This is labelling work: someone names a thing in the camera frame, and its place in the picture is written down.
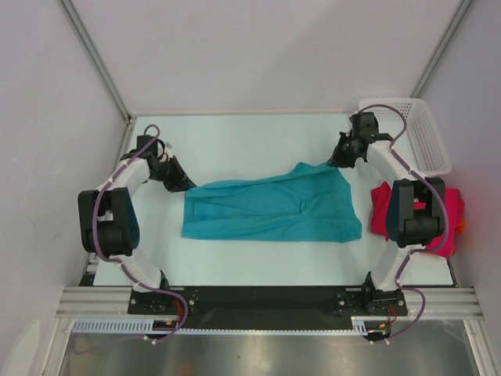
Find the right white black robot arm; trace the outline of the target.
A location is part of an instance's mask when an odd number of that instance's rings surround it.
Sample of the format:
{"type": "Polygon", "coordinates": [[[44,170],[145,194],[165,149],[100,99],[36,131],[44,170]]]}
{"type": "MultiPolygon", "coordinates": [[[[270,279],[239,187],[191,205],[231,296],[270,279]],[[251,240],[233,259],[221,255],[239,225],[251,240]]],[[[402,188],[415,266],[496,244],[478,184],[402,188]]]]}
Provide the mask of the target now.
{"type": "Polygon", "coordinates": [[[401,276],[413,255],[425,252],[436,238],[446,240],[449,218],[443,179],[421,174],[398,154],[398,139],[379,130],[373,108],[369,105],[349,118],[351,129],[340,134],[327,164],[354,168],[357,160],[363,160],[391,187],[387,247],[352,306],[356,312],[383,316],[393,307],[405,308],[401,276]]]}

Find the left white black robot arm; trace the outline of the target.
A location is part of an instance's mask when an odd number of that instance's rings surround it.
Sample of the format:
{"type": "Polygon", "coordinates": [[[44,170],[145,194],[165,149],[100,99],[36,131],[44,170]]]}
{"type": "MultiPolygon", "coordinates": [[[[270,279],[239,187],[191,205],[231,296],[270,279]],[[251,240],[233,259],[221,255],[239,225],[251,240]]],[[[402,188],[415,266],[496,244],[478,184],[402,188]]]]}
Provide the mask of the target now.
{"type": "Polygon", "coordinates": [[[170,193],[196,186],[164,141],[143,134],[104,183],[78,194],[77,206],[83,248],[120,269],[134,291],[147,292],[146,304],[164,313],[172,306],[173,294],[164,272],[139,249],[140,227],[132,202],[150,180],[162,183],[170,193]]]}

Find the teal t shirt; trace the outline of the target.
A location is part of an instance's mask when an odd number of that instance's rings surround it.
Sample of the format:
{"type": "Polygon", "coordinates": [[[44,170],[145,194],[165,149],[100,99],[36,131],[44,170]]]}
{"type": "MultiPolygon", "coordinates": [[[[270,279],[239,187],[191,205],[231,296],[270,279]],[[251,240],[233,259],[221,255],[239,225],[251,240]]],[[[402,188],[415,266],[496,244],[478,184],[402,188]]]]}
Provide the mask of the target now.
{"type": "Polygon", "coordinates": [[[304,162],[288,173],[226,180],[185,195],[182,236],[196,240],[334,242],[359,240],[351,186],[340,171],[304,162]]]}

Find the white plastic perforated basket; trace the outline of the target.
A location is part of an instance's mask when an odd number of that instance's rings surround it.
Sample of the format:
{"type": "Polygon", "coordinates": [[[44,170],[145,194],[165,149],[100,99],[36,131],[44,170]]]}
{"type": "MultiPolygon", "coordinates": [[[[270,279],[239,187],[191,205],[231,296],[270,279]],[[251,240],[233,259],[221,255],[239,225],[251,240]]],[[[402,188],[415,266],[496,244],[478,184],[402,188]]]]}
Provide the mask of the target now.
{"type": "Polygon", "coordinates": [[[359,109],[374,113],[379,129],[396,139],[395,149],[421,173],[447,175],[452,171],[449,153],[427,103],[409,97],[363,99],[359,109]]]}

